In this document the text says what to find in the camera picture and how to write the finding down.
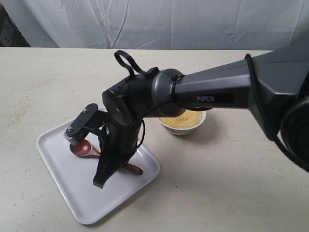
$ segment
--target white bowl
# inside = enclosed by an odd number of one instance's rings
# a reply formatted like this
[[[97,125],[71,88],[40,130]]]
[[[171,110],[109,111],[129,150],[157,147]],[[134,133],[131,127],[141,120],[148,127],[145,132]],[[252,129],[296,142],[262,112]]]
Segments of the white bowl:
[[[195,125],[194,127],[189,127],[189,128],[185,128],[185,129],[174,128],[174,127],[171,127],[171,126],[165,124],[164,122],[162,122],[160,118],[158,118],[158,120],[162,124],[162,126],[165,129],[167,129],[170,133],[172,133],[174,135],[186,135],[186,134],[190,134],[196,128],[198,128],[205,121],[206,116],[207,116],[207,111],[203,111],[202,112],[202,120],[197,125]]]

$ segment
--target robotic arm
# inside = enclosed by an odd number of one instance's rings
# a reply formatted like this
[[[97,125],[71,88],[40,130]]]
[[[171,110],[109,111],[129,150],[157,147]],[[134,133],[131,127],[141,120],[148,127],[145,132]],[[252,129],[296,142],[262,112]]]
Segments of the robotic arm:
[[[96,104],[88,105],[65,137],[75,145],[89,132],[98,136],[101,155],[93,184],[102,188],[142,143],[143,139],[137,144],[141,125],[145,133],[144,117],[175,117],[186,109],[248,109],[266,137],[309,172],[307,41],[303,38],[278,51],[254,58],[248,54],[244,60],[188,75],[157,67],[145,72],[119,50],[115,58],[129,76],[102,93],[107,112]]]

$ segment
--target white backdrop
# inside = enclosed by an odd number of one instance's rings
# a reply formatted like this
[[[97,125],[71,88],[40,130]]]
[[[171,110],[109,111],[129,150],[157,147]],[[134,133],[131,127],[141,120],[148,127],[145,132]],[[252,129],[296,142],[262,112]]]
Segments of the white backdrop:
[[[34,47],[272,50],[309,18],[309,0],[1,1]]]

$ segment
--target white tray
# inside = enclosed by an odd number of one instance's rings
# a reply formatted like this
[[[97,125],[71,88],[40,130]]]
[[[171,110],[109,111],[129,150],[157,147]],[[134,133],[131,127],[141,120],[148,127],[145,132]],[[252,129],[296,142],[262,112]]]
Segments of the white tray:
[[[143,169],[143,175],[117,171],[103,189],[92,185],[98,159],[82,159],[70,152],[69,142],[63,132],[70,120],[42,134],[36,141],[64,199],[76,220],[84,225],[93,224],[125,202],[151,181],[160,171],[160,165],[145,146],[141,146],[130,163]],[[99,149],[98,138],[89,134],[86,138]]]

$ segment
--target white table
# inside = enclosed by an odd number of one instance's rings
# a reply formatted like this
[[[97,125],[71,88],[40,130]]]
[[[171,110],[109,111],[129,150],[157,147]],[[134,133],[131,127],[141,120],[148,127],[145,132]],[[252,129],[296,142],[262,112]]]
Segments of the white table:
[[[243,110],[211,110],[194,134],[175,137],[147,119],[144,144],[158,178],[97,225],[80,225],[35,147],[127,75],[113,50],[0,48],[0,231],[307,232],[309,174],[269,142]],[[192,73],[247,51],[129,53],[144,69]],[[252,51],[252,55],[263,52]]]

